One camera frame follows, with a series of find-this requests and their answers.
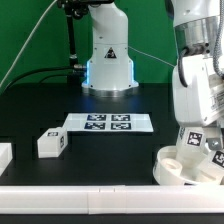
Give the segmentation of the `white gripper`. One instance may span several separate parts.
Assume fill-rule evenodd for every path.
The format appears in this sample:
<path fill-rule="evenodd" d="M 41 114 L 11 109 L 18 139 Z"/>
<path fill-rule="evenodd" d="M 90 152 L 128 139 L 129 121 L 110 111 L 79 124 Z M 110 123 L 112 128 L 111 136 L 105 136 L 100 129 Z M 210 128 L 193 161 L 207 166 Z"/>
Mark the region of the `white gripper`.
<path fill-rule="evenodd" d="M 184 87 L 179 78 L 178 67 L 172 75 L 175 118 L 181 127 L 203 127 L 224 116 L 224 81 L 214 72 L 211 58 L 202 55 L 182 59 Z M 209 149 L 223 149 L 220 127 L 204 129 Z"/>

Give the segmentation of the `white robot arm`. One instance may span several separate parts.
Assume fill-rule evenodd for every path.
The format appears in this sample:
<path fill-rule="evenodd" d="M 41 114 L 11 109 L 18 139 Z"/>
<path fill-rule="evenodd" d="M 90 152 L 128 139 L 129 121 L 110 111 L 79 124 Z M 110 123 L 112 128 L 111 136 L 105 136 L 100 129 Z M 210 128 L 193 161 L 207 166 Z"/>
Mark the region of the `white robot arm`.
<path fill-rule="evenodd" d="M 223 147 L 218 120 L 224 117 L 224 0 L 164 0 L 173 19 L 177 64 L 172 74 L 174 111 L 181 129 L 198 128 L 209 148 Z M 128 55 L 128 18 L 114 0 L 88 4 L 93 53 L 85 92 L 119 96 L 138 87 Z"/>

